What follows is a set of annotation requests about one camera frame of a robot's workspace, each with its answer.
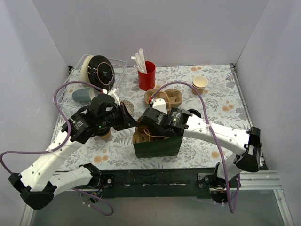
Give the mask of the green paper bag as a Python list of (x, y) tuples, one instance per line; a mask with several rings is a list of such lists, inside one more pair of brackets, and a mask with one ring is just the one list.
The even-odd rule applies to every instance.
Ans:
[[(141, 118), (142, 117), (138, 119), (137, 127), (142, 127), (142, 126), (147, 127), (146, 125), (140, 122)], [(166, 137), (166, 139), (163, 140), (138, 143), (138, 144), (133, 144), (133, 146), (137, 158), (153, 158), (153, 157), (177, 156), (181, 144), (182, 144), (182, 137)]]

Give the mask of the brown paper coffee cup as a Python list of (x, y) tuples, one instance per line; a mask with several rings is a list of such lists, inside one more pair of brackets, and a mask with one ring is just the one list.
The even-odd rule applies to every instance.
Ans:
[(108, 140), (110, 137), (111, 137), (111, 131), (109, 130), (107, 134), (100, 136), (100, 139)]

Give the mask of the stack of brown paper cups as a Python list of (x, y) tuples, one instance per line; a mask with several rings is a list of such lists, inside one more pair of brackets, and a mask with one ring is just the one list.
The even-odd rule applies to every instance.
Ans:
[(199, 94), (202, 94), (206, 86), (208, 85), (208, 80), (204, 76), (196, 76), (192, 80), (192, 85)]

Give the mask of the single brown pulp cup carrier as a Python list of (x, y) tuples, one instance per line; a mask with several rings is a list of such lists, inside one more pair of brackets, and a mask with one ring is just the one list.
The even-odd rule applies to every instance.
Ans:
[(166, 139), (165, 136), (159, 136), (151, 132), (147, 127), (137, 127), (133, 134), (132, 142), (133, 144), (151, 142), (156, 140)]

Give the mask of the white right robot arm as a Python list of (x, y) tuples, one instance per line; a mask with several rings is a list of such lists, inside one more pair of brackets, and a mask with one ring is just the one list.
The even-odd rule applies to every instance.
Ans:
[(213, 174), (213, 183), (226, 186), (242, 171), (258, 172), (261, 157), (261, 130), (232, 129), (206, 121), (188, 111), (173, 108), (169, 114), (149, 107), (141, 117), (141, 123), (165, 137), (196, 138), (232, 151), (232, 155), (220, 163)]

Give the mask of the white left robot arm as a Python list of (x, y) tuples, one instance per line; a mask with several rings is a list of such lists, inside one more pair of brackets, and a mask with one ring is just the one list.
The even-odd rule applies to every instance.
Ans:
[(67, 173), (55, 172), (90, 138), (104, 136), (110, 129), (121, 131), (137, 125), (124, 103), (116, 104), (113, 97), (99, 94), (89, 106), (80, 108), (68, 119), (46, 154), (21, 173), (11, 173), (8, 180), (34, 210), (44, 208), (56, 195), (69, 189), (96, 188), (101, 182), (101, 172), (91, 163)]

